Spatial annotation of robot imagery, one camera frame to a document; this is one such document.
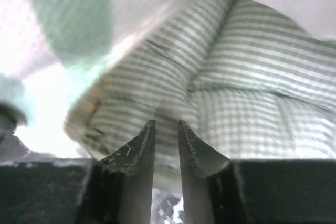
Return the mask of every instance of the green and white stripes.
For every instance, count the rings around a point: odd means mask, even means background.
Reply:
[[[156,119],[161,174],[179,173],[180,119],[230,158],[336,157],[336,44],[251,0],[200,0],[104,78],[101,103],[83,141],[107,155]]]

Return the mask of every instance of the checkered fabric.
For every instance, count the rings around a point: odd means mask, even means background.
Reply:
[[[156,173],[179,173],[180,119],[229,158],[336,157],[336,43],[251,0],[199,0],[102,93],[84,143],[107,155],[156,119]]]

